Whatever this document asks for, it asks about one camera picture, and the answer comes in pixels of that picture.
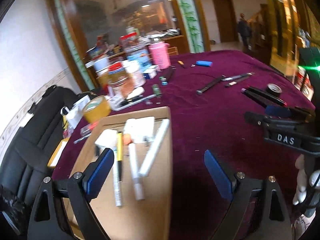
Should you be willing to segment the white gloved right hand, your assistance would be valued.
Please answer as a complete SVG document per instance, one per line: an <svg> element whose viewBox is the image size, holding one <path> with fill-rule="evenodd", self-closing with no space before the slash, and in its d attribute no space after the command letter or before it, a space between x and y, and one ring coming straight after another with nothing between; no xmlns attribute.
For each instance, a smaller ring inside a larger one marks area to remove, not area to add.
<svg viewBox="0 0 320 240"><path fill-rule="evenodd" d="M292 201L293 205L304 202L308 185L313 186L319 177L319 170L316 170L308 178L304 169L304 163L304 155L301 154L295 162L295 167L298 169L298 175L296 193Z"/></svg>

